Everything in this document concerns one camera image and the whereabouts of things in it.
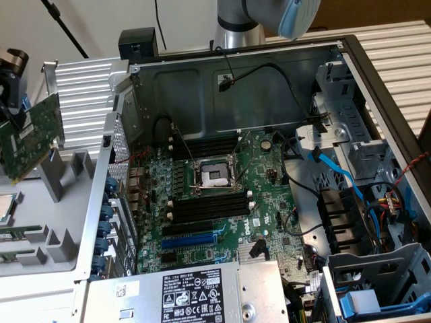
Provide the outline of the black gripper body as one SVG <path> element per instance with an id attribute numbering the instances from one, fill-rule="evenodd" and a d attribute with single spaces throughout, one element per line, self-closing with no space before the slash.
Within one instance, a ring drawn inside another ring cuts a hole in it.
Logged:
<path id="1" fill-rule="evenodd" d="M 28 54 L 20 49 L 1 48 L 1 81 L 11 78 L 12 75 L 27 80 L 28 61 Z"/>

